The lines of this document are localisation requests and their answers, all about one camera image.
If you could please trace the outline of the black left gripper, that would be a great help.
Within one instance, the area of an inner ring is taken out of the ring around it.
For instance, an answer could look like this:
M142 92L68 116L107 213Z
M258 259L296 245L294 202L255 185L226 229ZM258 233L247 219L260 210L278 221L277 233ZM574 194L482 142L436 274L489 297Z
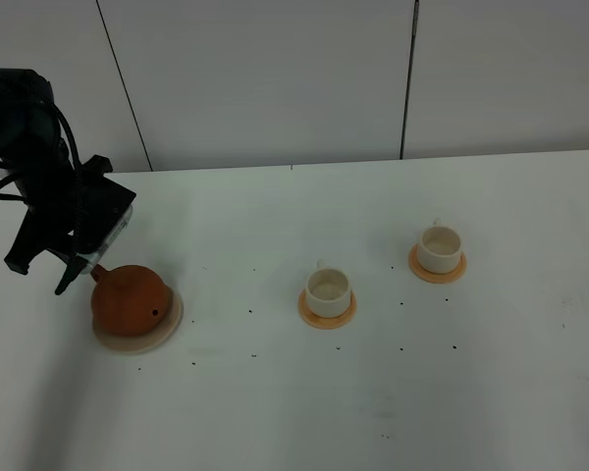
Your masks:
M9 177L14 180L27 213L4 261L15 273L26 275L41 252L53 251L65 263L55 288L61 295L86 268L74 252L77 215L76 173L65 142L19 141L10 155Z

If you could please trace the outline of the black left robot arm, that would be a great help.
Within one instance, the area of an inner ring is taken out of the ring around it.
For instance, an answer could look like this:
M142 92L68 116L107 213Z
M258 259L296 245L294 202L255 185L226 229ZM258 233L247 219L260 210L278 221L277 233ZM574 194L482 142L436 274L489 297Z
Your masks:
M0 201L27 211L4 258L25 275L49 251L66 265L62 294L85 262L79 256L84 177L76 141L47 80L32 70L0 69Z

